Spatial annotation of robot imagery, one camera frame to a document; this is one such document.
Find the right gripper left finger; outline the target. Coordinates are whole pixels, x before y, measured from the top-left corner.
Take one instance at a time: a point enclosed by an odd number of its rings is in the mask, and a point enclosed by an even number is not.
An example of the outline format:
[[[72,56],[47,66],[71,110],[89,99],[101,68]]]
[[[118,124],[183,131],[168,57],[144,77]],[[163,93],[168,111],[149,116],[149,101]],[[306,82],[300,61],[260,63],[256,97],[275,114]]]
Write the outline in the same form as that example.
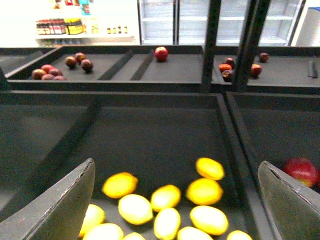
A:
[[[28,205],[0,223],[2,240],[76,240],[95,183],[89,158]]]

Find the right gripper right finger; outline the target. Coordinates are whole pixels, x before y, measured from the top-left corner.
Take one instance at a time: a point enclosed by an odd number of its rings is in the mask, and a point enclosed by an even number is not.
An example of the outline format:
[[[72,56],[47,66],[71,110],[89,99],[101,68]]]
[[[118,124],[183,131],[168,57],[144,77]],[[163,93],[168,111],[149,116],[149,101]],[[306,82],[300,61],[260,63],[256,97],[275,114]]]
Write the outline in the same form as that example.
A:
[[[320,238],[320,194],[268,161],[257,171],[262,197],[283,240]]]

